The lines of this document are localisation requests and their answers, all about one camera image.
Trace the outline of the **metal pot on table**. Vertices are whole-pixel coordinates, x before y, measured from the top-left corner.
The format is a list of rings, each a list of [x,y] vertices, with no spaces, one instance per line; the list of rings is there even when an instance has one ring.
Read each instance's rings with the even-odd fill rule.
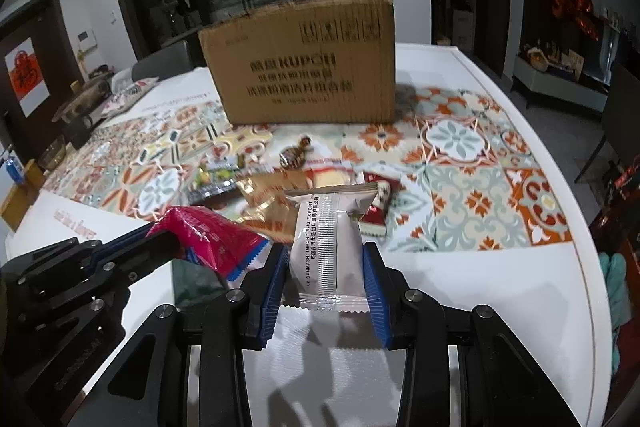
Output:
[[[53,124],[59,121],[70,124],[76,118],[87,116],[93,109],[111,98],[112,77],[113,75],[107,72],[83,84],[68,101],[56,110],[51,118]]]

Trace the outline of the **brown wrapped candy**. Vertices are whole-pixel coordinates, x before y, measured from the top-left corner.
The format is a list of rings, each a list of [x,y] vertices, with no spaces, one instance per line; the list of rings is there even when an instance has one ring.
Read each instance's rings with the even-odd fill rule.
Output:
[[[310,147],[311,139],[303,135],[294,145],[285,147],[279,154],[279,164],[284,170],[299,170],[306,161],[306,153]]]

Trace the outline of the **white red snack packet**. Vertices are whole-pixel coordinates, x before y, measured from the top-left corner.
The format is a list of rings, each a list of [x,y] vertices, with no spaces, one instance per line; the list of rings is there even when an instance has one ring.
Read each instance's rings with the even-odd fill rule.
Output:
[[[346,186],[356,183],[356,172],[348,160],[321,158],[306,162],[303,167],[311,188]]]

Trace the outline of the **grey silver snack packet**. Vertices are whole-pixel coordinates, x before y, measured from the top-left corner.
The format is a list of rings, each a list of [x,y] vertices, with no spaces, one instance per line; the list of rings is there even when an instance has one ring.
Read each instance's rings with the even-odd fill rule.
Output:
[[[341,313],[369,311],[359,219],[376,194],[374,183],[284,193],[297,208],[285,305]]]

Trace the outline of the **gold snack packet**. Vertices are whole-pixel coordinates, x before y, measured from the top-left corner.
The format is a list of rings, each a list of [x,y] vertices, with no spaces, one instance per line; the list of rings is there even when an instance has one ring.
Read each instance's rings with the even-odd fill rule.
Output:
[[[307,191],[311,179],[303,171],[276,171],[244,176],[236,186],[247,207],[236,219],[240,225],[267,235],[273,242],[291,244],[297,221],[297,204],[286,191]]]

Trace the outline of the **grey chair left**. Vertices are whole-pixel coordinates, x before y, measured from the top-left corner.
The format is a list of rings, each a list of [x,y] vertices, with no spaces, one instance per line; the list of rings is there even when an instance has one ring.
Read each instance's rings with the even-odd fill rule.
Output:
[[[137,61],[131,69],[131,78],[134,81],[155,77],[166,80],[193,69],[189,46],[185,41],[179,41]]]

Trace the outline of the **black mug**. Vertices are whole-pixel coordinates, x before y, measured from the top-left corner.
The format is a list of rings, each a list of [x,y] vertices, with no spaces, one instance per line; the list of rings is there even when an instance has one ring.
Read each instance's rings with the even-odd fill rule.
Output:
[[[75,150],[80,150],[91,138],[96,123],[90,116],[77,117],[63,128],[63,135],[67,143]]]

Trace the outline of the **red paper door poster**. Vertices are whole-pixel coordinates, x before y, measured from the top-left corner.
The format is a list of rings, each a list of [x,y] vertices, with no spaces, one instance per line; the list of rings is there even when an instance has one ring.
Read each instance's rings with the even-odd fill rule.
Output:
[[[27,38],[4,57],[12,90],[25,117],[50,98],[32,39]]]

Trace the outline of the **white low cabinet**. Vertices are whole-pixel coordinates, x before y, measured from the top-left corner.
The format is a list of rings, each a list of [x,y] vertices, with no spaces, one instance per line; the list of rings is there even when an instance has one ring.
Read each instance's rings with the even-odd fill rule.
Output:
[[[582,106],[602,113],[608,96],[605,93],[585,87],[574,80],[568,80],[539,72],[521,57],[514,58],[512,79],[515,86],[527,90],[529,98],[555,98],[555,100]]]

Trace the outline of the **red white candy wrapper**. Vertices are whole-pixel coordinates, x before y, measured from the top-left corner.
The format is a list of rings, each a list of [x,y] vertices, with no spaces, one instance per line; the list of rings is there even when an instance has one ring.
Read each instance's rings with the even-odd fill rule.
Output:
[[[383,237],[386,235],[386,216],[392,196],[398,190],[400,181],[391,176],[363,171],[358,174],[363,183],[374,183],[378,191],[367,212],[360,218],[359,228],[363,235]]]

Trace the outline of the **red heart balloons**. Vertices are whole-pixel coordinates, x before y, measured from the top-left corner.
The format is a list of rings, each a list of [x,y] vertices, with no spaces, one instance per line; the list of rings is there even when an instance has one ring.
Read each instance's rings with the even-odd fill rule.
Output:
[[[552,0],[551,11],[559,20],[571,20],[593,42],[600,41],[592,0]]]

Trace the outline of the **glass bowl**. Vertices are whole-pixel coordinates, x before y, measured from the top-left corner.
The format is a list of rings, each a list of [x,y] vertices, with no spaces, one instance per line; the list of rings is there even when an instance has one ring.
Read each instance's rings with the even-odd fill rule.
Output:
[[[58,168],[66,156],[66,141],[60,134],[41,154],[38,165],[43,171],[53,171]]]

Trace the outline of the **teal cloth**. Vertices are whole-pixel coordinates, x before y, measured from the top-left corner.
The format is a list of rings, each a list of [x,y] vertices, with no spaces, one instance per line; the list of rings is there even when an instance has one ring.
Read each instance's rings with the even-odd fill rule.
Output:
[[[631,303],[627,286],[627,263],[620,253],[599,254],[600,267],[608,293],[612,327],[612,375],[620,369],[620,348],[618,337],[620,329],[632,319]]]

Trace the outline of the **patterned snack bag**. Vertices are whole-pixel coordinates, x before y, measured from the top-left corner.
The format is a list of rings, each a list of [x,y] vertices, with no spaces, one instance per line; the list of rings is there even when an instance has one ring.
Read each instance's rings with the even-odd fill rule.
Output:
[[[113,94],[104,105],[101,113],[103,119],[111,119],[126,113],[140,98],[143,98],[158,83],[160,78],[143,78],[130,84],[126,89]]]

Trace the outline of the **patterned tile table mat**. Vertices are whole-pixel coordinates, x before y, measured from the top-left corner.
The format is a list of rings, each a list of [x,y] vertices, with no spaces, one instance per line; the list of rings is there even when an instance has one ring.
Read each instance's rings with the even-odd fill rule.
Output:
[[[58,196],[155,221],[201,185],[276,172],[305,149],[314,186],[378,182],[390,201],[361,228],[388,251],[498,251],[570,240],[565,213],[521,132],[485,93],[406,89],[393,124],[235,126],[219,102],[102,124],[51,174]]]

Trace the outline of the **green fruit snack packet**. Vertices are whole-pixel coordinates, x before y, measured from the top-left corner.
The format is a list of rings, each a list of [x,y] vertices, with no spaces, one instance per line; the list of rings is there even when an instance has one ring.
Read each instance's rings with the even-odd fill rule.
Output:
[[[201,205],[206,200],[236,190],[244,168],[243,155],[218,159],[203,158],[198,165],[198,172],[186,191],[189,204]]]

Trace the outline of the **dark green snack packet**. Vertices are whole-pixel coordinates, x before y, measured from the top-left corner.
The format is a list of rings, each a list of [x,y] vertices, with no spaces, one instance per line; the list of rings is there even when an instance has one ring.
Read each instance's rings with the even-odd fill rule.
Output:
[[[215,271],[190,261],[172,260],[171,274],[175,306],[180,309],[211,303],[226,290]]]

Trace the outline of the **brown cardboard box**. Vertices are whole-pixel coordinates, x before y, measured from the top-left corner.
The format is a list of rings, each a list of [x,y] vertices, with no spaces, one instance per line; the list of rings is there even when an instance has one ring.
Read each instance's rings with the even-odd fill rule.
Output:
[[[267,5],[198,34],[231,124],[390,124],[392,0]]]

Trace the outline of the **blue capped water bottle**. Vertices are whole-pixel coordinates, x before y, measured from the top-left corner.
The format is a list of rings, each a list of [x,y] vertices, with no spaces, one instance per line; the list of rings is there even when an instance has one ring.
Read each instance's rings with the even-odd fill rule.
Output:
[[[20,161],[12,154],[6,156],[6,172],[15,184],[23,185],[25,183],[24,168]]]

